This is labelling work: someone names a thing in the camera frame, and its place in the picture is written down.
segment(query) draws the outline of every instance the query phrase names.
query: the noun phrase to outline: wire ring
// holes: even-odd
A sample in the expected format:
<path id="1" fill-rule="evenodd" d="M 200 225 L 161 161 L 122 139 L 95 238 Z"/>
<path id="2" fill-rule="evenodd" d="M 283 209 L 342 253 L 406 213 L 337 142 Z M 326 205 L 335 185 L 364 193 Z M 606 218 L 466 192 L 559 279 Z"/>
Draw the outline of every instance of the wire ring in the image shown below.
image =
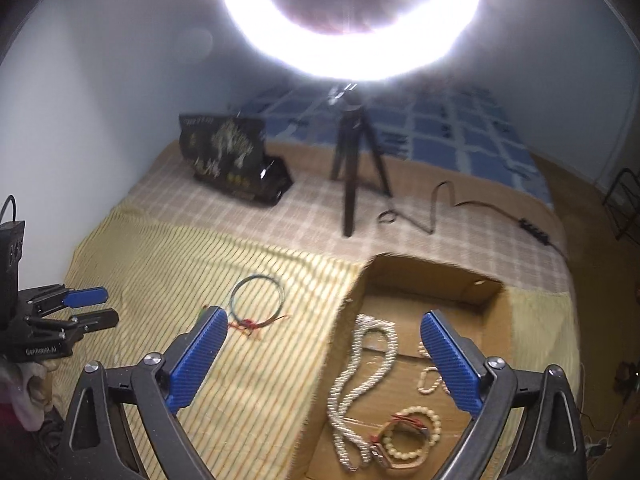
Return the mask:
<path id="1" fill-rule="evenodd" d="M 278 294 L 280 295 L 280 304 L 278 308 L 273 313 L 273 315 L 265 320 L 258 323 L 249 322 L 247 319 L 240 319 L 238 314 L 236 314 L 236 294 L 240 291 L 243 285 L 247 284 L 252 280 L 267 280 L 268 282 L 273 283 L 278 289 Z M 267 274 L 252 274 L 251 276 L 247 276 L 243 278 L 234 287 L 234 290 L 231 291 L 231 296 L 229 297 L 229 310 L 231 312 L 231 316 L 236 320 L 238 325 L 248 328 L 249 330 L 255 330 L 256 328 L 263 328 L 265 326 L 269 326 L 271 323 L 276 321 L 280 313 L 282 312 L 282 308 L 284 307 L 285 293 L 284 288 L 280 284 L 278 280 L 276 280 L 273 276 L 268 276 Z"/>

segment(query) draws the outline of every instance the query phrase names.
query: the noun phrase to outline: bead necklace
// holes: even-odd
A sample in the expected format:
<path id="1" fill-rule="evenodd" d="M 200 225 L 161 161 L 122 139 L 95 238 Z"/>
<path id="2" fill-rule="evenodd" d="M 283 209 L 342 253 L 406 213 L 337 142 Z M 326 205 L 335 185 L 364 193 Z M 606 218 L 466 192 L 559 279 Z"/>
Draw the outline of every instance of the bead necklace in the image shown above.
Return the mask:
<path id="1" fill-rule="evenodd" d="M 424 347 L 422 343 L 418 345 L 418 352 L 420 352 L 420 355 L 422 357 L 431 359 L 429 352 L 427 352 L 427 349 Z M 445 393 L 450 395 L 450 391 L 447 388 L 447 385 L 444 383 L 442 376 L 438 376 L 438 378 L 434 381 L 434 383 L 429 388 L 424 387 L 424 381 L 427 379 L 427 374 L 429 372 L 437 372 L 437 371 L 438 369 L 435 366 L 427 366 L 424 370 L 422 370 L 422 372 L 420 373 L 420 380 L 418 381 L 418 391 L 421 394 L 423 395 L 432 394 L 438 388 L 438 386 L 442 385 L 442 389 L 445 391 Z"/>
<path id="2" fill-rule="evenodd" d="M 340 393 L 342 392 L 344 385 L 355 375 L 358 367 L 360 366 L 362 358 L 362 339 L 367 332 L 373 331 L 382 332 L 386 336 L 386 352 L 383 363 L 369 379 L 346 394 L 342 399 L 342 402 L 338 404 L 338 398 L 340 397 Z M 362 459 L 362 466 L 369 465 L 372 455 L 370 443 L 365 441 L 359 434 L 355 433 L 355 431 L 350 430 L 350 428 L 347 427 L 344 421 L 344 416 L 349 407 L 353 404 L 354 400 L 372 389 L 389 372 L 389 370 L 391 370 L 397 355 L 398 336 L 396 335 L 395 324 L 389 321 L 375 319 L 371 316 L 367 316 L 366 314 L 358 314 L 355 329 L 353 330 L 351 359 L 347 369 L 335 380 L 334 386 L 332 386 L 331 391 L 329 392 L 329 399 L 327 402 L 327 413 L 329 422 L 334 428 L 334 445 L 336 453 L 338 454 L 338 460 L 340 461 L 340 464 L 350 472 L 355 472 L 358 468 L 352 465 L 349 460 L 349 455 L 344 442 L 345 439 L 358 447 L 360 457 Z"/>

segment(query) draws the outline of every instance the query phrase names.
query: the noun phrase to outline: blue gripper pad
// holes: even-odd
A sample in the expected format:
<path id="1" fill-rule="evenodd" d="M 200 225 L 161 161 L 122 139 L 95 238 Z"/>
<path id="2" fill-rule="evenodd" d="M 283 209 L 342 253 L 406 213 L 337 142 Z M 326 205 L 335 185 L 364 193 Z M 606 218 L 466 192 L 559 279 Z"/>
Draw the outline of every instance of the blue gripper pad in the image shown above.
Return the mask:
<path id="1" fill-rule="evenodd" d="M 200 329 L 200 333 L 184 351 L 169 375 L 169 394 L 165 403 L 174 415 L 193 402 L 222 343 L 225 342 L 226 328 L 226 312 L 219 308 Z"/>
<path id="2" fill-rule="evenodd" d="M 98 305 L 106 303 L 109 299 L 109 293 L 103 286 L 95 288 L 82 288 L 80 290 L 70 290 L 62 300 L 65 306 L 71 308 L 80 308 L 82 306 Z"/>
<path id="3" fill-rule="evenodd" d="M 458 409 L 477 418 L 482 410 L 480 378 L 431 312 L 422 317 L 420 337 Z"/>

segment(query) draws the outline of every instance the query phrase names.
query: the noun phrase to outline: red string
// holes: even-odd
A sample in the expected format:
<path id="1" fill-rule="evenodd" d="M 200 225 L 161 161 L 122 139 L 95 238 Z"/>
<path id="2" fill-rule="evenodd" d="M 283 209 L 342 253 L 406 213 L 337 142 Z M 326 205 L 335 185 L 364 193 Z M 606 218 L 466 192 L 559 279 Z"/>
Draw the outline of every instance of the red string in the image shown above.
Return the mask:
<path id="1" fill-rule="evenodd" d="M 415 426 L 417 430 L 421 430 L 422 428 L 426 428 L 426 426 L 422 423 L 419 418 L 413 418 L 405 415 L 398 415 L 397 413 L 392 416 L 393 420 L 402 420 L 404 422 L 408 422 L 412 426 Z"/>
<path id="2" fill-rule="evenodd" d="M 269 324 L 264 325 L 264 326 L 258 326 L 258 324 L 254 320 L 248 319 L 248 318 L 247 319 L 243 319 L 242 323 L 229 322 L 228 325 L 229 325 L 229 327 L 235 328 L 236 330 L 239 330 L 240 332 L 242 332 L 245 336 L 249 337 L 254 332 L 256 332 L 257 330 L 260 330 L 261 328 L 265 328 L 265 327 L 269 326 L 270 324 L 275 323 L 279 319 L 287 319 L 288 317 L 290 317 L 290 315 L 289 314 L 285 314 L 284 316 L 277 317 L 276 319 L 271 321 Z"/>

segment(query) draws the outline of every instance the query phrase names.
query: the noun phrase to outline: pearl necklace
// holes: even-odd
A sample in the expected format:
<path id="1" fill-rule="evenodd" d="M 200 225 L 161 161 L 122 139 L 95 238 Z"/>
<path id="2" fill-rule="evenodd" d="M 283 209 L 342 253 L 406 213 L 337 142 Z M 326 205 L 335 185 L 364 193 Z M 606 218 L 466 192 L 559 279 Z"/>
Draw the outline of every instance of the pearl necklace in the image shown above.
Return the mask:
<path id="1" fill-rule="evenodd" d="M 386 336 L 386 352 L 382 366 L 360 386 L 351 390 L 344 396 L 342 402 L 338 405 L 338 398 L 344 388 L 344 385 L 351 379 L 358 367 L 362 358 L 362 339 L 367 332 L 382 332 Z M 349 454 L 345 445 L 345 439 L 354 444 L 360 451 L 360 457 L 362 459 L 362 466 L 369 465 L 372 459 L 370 443 L 365 441 L 355 431 L 350 430 L 347 427 L 344 417 L 349 407 L 353 404 L 359 396 L 368 392 L 380 380 L 391 370 L 396 356 L 398 355 L 398 336 L 396 335 L 395 324 L 389 321 L 375 319 L 366 314 L 358 314 L 355 323 L 355 329 L 353 330 L 353 341 L 351 343 L 351 359 L 347 366 L 347 369 L 343 371 L 340 376 L 335 380 L 334 386 L 332 386 L 329 392 L 329 399 L 327 402 L 327 414 L 329 417 L 329 423 L 334 428 L 334 445 L 335 451 L 338 454 L 338 460 L 340 464 L 350 472 L 358 470 L 356 466 L 351 464 L 349 460 Z"/>

